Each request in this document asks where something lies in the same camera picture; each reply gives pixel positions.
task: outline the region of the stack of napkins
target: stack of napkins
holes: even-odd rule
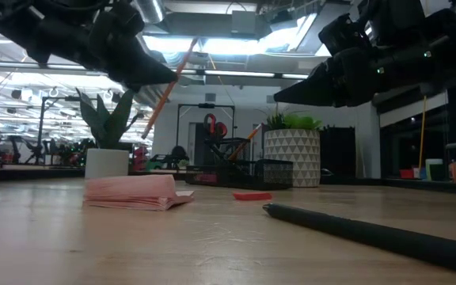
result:
[[[175,192],[172,175],[109,177],[86,181],[84,204],[150,211],[193,201],[193,191]]]

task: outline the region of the desk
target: desk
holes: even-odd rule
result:
[[[167,212],[82,208],[83,180],[0,183],[0,284],[437,284],[456,272],[269,218],[233,189]],[[456,195],[325,185],[274,201],[456,239]]]

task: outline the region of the textured white pot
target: textured white pot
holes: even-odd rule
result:
[[[265,158],[293,163],[293,187],[317,187],[321,178],[320,133],[277,130],[265,133]]]
[[[126,150],[88,149],[85,178],[127,176],[128,162]]]

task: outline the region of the black mesh basket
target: black mesh basket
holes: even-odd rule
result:
[[[250,160],[251,155],[251,141],[243,138],[230,138],[222,139],[219,144],[219,151],[225,154],[225,158],[228,158],[241,144],[244,144],[244,147],[237,154],[237,160],[247,162]]]
[[[251,190],[284,190],[293,187],[293,162],[261,159],[257,162],[188,166],[186,182]]]

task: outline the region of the orange pole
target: orange pole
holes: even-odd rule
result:
[[[176,71],[177,80],[181,76],[182,70],[186,66],[186,63],[188,62],[189,57],[191,56],[191,53],[193,52],[193,48],[196,46],[196,43],[198,43],[198,38],[193,39],[193,41],[191,42],[191,46],[189,46],[188,52],[186,52],[186,55],[184,56],[184,59],[182,60],[182,63],[177,68],[177,71]],[[162,111],[163,106],[165,106],[166,99],[168,99],[168,97],[172,93],[173,87],[176,85],[176,83],[177,82],[170,82],[170,84],[168,84],[168,87],[166,87],[166,90],[163,93],[161,100],[159,101],[158,105],[156,106],[156,109],[154,110],[154,113],[152,114],[152,116],[149,119],[149,123],[146,126],[146,130],[143,132],[142,139],[145,139],[149,135],[150,130],[154,126],[154,123],[156,123],[156,119],[158,118],[159,113]]]
[[[249,137],[247,137],[248,140],[251,140],[254,138],[254,136],[257,134],[257,132],[261,129],[261,125],[262,123],[260,123],[258,125],[258,127],[256,127],[253,132],[249,135]],[[230,155],[230,157],[228,158],[228,160],[231,160],[231,161],[234,161],[236,158],[237,158],[237,155],[239,152],[241,152],[241,150],[244,148],[244,146],[247,144],[247,142],[243,142],[241,143],[240,146],[238,146],[238,148]]]
[[[420,139],[420,160],[418,161],[418,169],[421,176],[421,162],[424,156],[424,133],[425,133],[425,112],[427,111],[427,96],[424,96],[424,112],[421,116],[421,139]]]

